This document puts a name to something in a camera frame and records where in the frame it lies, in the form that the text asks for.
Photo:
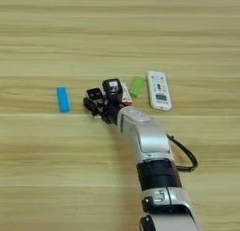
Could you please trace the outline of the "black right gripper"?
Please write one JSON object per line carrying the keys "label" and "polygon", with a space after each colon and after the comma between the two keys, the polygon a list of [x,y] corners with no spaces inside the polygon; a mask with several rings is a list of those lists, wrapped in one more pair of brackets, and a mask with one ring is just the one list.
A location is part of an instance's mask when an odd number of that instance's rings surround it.
{"label": "black right gripper", "polygon": [[92,116],[98,116],[100,112],[101,118],[104,122],[114,125],[117,124],[118,114],[124,107],[122,101],[105,99],[102,107],[98,110],[97,106],[89,98],[83,99],[83,105]]}

